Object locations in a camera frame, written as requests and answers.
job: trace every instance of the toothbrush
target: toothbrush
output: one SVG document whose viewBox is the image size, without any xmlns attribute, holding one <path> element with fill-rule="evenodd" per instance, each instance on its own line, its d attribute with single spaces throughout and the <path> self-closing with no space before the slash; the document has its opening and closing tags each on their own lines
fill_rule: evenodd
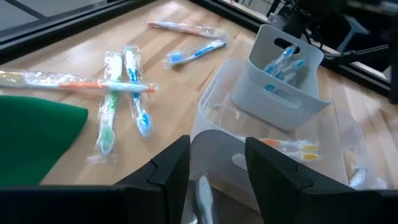
<svg viewBox="0 0 398 224">
<path fill-rule="evenodd" d="M 316 153 L 309 153 L 303 151 L 296 151 L 296 152 L 285 152 L 282 151 L 283 154 L 289 156 L 294 159 L 298 159 L 300 161 L 314 161 L 320 158 L 320 156 Z"/>
<path fill-rule="evenodd" d="M 246 138 L 242 136 L 239 136 L 238 139 L 241 140 L 242 142 L 246 140 Z M 285 147 L 295 147 L 301 151 L 308 151 L 308 152 L 318 151 L 318 146 L 310 142 L 309 140 L 283 141 L 283 140 L 269 139 L 269 138 L 262 138 L 258 140 L 278 150 L 282 150 Z"/>
<path fill-rule="evenodd" d="M 282 54 L 282 56 L 279 57 L 279 59 L 281 58 L 280 60 L 287 60 L 292 56 L 293 53 L 294 53 L 294 48 L 287 49 Z M 304 60 L 296 60 L 296 61 L 290 63 L 287 67 L 280 69 L 283 66 L 283 63 L 282 63 L 279 66 L 280 68 L 277 68 L 276 72 L 274 72 L 275 67 L 272 67 L 272 65 L 271 65 L 270 67 L 266 68 L 266 73 L 268 75 L 273 75 L 275 73 L 274 77 L 281 79 L 284 75 L 301 68 L 304 65 L 304 63 L 305 63 Z M 273 91 L 273 90 L 275 90 L 275 86 L 274 85 L 266 85 L 265 89 L 268 91 Z"/>
<path fill-rule="evenodd" d="M 287 47 L 276 60 L 272 61 L 266 66 L 266 68 L 264 69 L 265 73 L 273 76 L 274 74 L 277 74 L 283 64 L 288 61 L 288 59 L 293 55 L 294 50 L 294 45 Z"/>
<path fill-rule="evenodd" d="M 286 74 L 290 74 L 299 68 L 303 67 L 305 61 L 304 60 L 296 60 L 292 63 L 290 63 L 287 67 L 283 68 L 281 71 L 279 71 L 276 75 L 275 78 L 282 79 Z"/>
<path fill-rule="evenodd" d="M 222 39 L 227 36 L 225 31 L 214 27 L 202 27 L 190 24 L 178 24 L 175 22 L 163 22 L 163 21 L 146 21 L 146 23 L 148 26 L 151 27 L 164 28 L 179 32 L 186 32 L 189 34 L 200 35 L 207 38 Z"/>
<path fill-rule="evenodd" d="M 137 54 L 133 53 L 131 46 L 127 46 L 124 49 L 124 64 L 126 66 L 127 74 L 129 75 L 130 81 L 139 82 L 139 61 L 137 59 Z M 150 134 L 150 130 L 152 129 L 152 118 L 144 110 L 139 93 L 132 93 L 132 100 L 137 112 L 136 123 L 138 131 L 143 137 L 148 137 Z"/>
<path fill-rule="evenodd" d="M 94 81 L 64 81 L 58 80 L 39 80 L 30 81 L 24 75 L 29 73 L 20 72 L 3 72 L 2 76 L 6 79 L 0 81 L 0 86 L 12 88 L 40 88 L 50 90 L 108 90 L 108 91 L 130 91 L 130 92 L 148 92 L 153 93 L 156 89 L 152 86 L 146 86 L 136 83 L 116 82 L 112 80 L 94 80 Z"/>
<path fill-rule="evenodd" d="M 134 83 L 123 83 L 123 82 L 114 82 L 114 81 L 106 81 L 104 83 L 98 82 L 66 82 L 60 83 L 58 85 L 47 85 L 49 88 L 70 88 L 70 89 L 93 89 L 93 90 L 110 90 L 110 91 L 129 91 L 129 92 L 146 92 L 153 93 L 156 91 L 155 88 L 151 86 L 146 86 L 142 84 L 134 84 Z"/>
<path fill-rule="evenodd" d="M 113 81 L 120 81 L 122 79 L 122 67 L 123 67 L 121 54 L 116 54 L 115 56 L 113 56 L 109 66 L 111 69 L 111 76 L 109 79 Z M 104 110 L 100 118 L 101 122 L 103 121 L 104 123 L 101 123 L 100 125 L 99 138 L 98 138 L 99 146 L 101 148 L 101 153 L 104 156 L 109 155 L 109 153 L 112 151 L 113 148 L 115 134 L 114 131 L 112 130 L 112 126 L 118 103 L 119 103 L 119 93 L 116 91 L 112 91 L 109 95 L 105 97 L 104 108 L 103 108 Z"/>
<path fill-rule="evenodd" d="M 292 72 L 292 73 L 290 73 L 290 74 L 284 75 L 284 76 L 282 77 L 282 82 L 288 83 L 288 84 L 289 84 L 289 83 L 293 80 L 293 78 L 294 78 L 295 76 L 296 76 L 296 73 L 295 73 L 295 72 Z M 266 85 L 265 89 L 266 89 L 267 91 L 274 91 L 274 90 L 275 90 L 275 86 L 274 86 L 274 85 Z"/>
<path fill-rule="evenodd" d="M 211 213 L 213 195 L 209 180 L 205 175 L 201 176 L 197 183 L 197 204 L 205 216 L 206 224 L 213 224 L 213 215 Z"/>
<path fill-rule="evenodd" d="M 222 40 L 215 40 L 212 43 L 208 44 L 206 47 L 198 50 L 195 52 L 193 55 L 184 58 L 181 52 L 171 52 L 169 53 L 169 64 L 171 65 L 178 65 L 181 63 L 187 63 L 190 62 L 198 57 L 201 57 L 202 55 L 211 52 L 212 50 L 218 49 L 220 47 L 224 47 L 226 45 L 226 42 Z"/>
<path fill-rule="evenodd" d="M 242 136 L 238 136 L 238 139 L 242 142 L 246 140 L 246 138 Z M 316 153 L 318 151 L 318 147 L 308 140 L 283 141 L 269 138 L 263 138 L 258 140 L 273 147 L 274 149 L 277 149 L 279 152 L 285 154 L 286 156 L 298 159 L 300 161 L 312 161 L 320 158 L 320 156 Z M 298 151 L 287 152 L 286 147 L 293 147 L 298 149 Z"/>
</svg>

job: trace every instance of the floor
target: floor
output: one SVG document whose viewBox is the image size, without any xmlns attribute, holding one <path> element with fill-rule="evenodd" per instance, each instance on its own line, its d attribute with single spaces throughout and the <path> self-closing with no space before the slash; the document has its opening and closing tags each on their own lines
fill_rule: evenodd
<svg viewBox="0 0 398 224">
<path fill-rule="evenodd" d="M 0 0 L 0 37 L 31 28 L 40 21 L 106 4 L 104 0 Z"/>
</svg>

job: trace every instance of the green towel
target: green towel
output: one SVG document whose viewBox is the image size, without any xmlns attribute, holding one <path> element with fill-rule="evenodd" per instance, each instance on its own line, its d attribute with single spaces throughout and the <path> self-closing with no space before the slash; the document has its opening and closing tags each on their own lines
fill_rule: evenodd
<svg viewBox="0 0 398 224">
<path fill-rule="evenodd" d="M 0 186 L 38 184 L 72 145 L 88 110 L 26 96 L 0 96 Z"/>
</svg>

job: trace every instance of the wooden table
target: wooden table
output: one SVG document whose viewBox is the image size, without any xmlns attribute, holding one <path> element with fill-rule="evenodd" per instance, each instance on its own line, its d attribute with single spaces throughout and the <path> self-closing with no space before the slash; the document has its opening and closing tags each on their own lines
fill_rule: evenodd
<svg viewBox="0 0 398 224">
<path fill-rule="evenodd" d="M 217 50 L 178 70 L 166 69 L 167 52 L 201 45 L 202 37 L 147 27 L 145 20 L 164 20 L 216 26 L 231 36 L 228 47 Z M 88 108 L 89 118 L 73 146 L 59 159 L 43 184 L 113 184 L 134 172 L 183 134 L 190 134 L 197 102 L 222 61 L 244 60 L 255 34 L 206 9 L 184 0 L 160 0 L 119 16 L 99 26 L 52 44 L 3 67 L 45 72 L 72 73 L 84 77 L 103 75 L 107 50 L 122 51 L 126 44 L 141 48 L 144 80 L 161 86 L 149 97 L 154 137 L 143 140 L 131 118 L 127 99 L 119 105 L 116 118 L 118 163 L 93 165 L 86 158 L 94 152 L 98 137 L 98 105 L 103 96 L 31 90 L 0 90 L 1 94 L 30 95 Z M 318 69 L 321 99 L 333 104 L 322 113 L 350 114 L 362 127 L 368 156 L 378 176 L 398 188 L 398 111 L 386 98 L 323 67 Z"/>
</svg>

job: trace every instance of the plastic container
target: plastic container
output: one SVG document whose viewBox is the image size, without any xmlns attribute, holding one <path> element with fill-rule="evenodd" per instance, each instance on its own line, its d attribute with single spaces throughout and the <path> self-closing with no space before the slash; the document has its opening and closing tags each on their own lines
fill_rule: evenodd
<svg viewBox="0 0 398 224">
<path fill-rule="evenodd" d="M 297 46 L 298 53 L 290 61 L 304 59 L 305 65 L 298 70 L 295 86 L 265 74 L 264 68 L 275 60 L 286 46 Z M 285 131 L 293 131 L 330 104 L 319 99 L 317 68 L 323 53 L 274 27 L 261 26 L 245 69 L 232 92 L 232 99 L 240 107 L 264 121 Z M 266 91 L 266 85 L 274 85 L 276 91 Z"/>
<path fill-rule="evenodd" d="M 309 168 L 346 185 L 355 172 L 365 170 L 356 189 L 384 188 L 373 174 L 361 128 L 353 118 L 343 113 L 333 116 L 318 114 L 294 132 L 285 133 L 247 114 L 231 101 L 230 91 L 243 69 L 244 63 L 240 60 L 225 61 L 198 102 L 191 134 L 192 179 L 207 172 L 214 188 L 256 209 L 248 173 L 231 161 L 233 155 L 244 154 L 242 139 L 251 136 L 259 139 L 308 139 L 318 145 L 321 156 L 317 161 L 303 162 Z"/>
</svg>

